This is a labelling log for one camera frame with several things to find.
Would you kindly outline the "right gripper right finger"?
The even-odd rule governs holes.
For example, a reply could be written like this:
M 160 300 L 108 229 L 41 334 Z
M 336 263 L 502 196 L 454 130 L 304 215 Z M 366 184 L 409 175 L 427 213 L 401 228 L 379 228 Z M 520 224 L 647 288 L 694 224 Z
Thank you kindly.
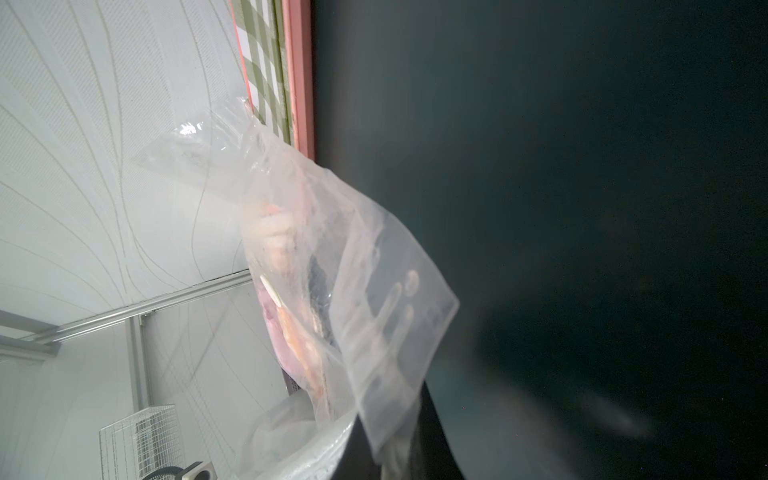
M 421 389 L 421 408 L 414 431 L 407 478 L 412 480 L 464 480 L 445 436 L 428 386 Z

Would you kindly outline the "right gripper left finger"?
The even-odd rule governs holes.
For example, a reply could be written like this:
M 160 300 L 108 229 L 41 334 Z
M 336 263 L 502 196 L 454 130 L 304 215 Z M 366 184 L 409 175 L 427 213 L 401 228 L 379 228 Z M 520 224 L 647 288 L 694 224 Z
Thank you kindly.
M 355 417 L 343 454 L 330 479 L 381 479 L 381 466 L 373 458 L 371 446 L 358 416 Z

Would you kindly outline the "orange lettered towel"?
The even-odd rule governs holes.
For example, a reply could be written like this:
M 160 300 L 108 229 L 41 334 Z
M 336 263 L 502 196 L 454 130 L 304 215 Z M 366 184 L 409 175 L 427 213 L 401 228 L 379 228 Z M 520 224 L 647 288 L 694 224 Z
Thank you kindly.
M 312 336 L 284 304 L 264 275 L 259 276 L 257 293 L 267 295 L 268 306 L 264 303 L 262 306 L 269 312 L 268 319 L 272 319 L 279 326 L 284 347 L 273 339 L 272 344 L 280 365 L 310 395 L 315 414 L 319 415 L 323 422 L 329 422 L 332 410 L 328 403 L 328 387 L 321 356 L 315 348 Z

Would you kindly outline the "clear plastic vacuum bag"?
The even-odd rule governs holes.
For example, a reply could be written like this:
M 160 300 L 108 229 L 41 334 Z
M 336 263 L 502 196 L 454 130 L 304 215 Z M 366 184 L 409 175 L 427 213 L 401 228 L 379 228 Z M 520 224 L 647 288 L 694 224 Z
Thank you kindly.
M 139 165 L 232 203 L 252 283 L 264 275 L 312 336 L 332 410 L 302 388 L 250 426 L 237 479 L 330 479 L 355 417 L 381 479 L 408 479 L 427 370 L 459 301 L 390 212 L 285 143 L 241 101 L 221 104 L 152 142 Z M 268 205 L 289 212 L 295 249 L 285 274 L 255 237 Z

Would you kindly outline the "pink towel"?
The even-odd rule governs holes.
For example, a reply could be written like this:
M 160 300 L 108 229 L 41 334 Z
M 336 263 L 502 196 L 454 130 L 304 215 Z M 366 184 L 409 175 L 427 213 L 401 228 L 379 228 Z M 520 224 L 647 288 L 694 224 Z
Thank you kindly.
M 276 272 L 285 274 L 289 267 L 289 254 L 295 249 L 292 215 L 276 205 L 268 205 L 256 214 L 254 233 L 258 243 L 265 250 L 268 264 Z M 285 329 L 278 319 L 277 303 L 261 280 L 256 280 L 255 285 L 276 359 L 284 372 L 286 384 L 294 385 L 292 391 L 296 391 L 304 387 L 306 375 L 286 340 Z

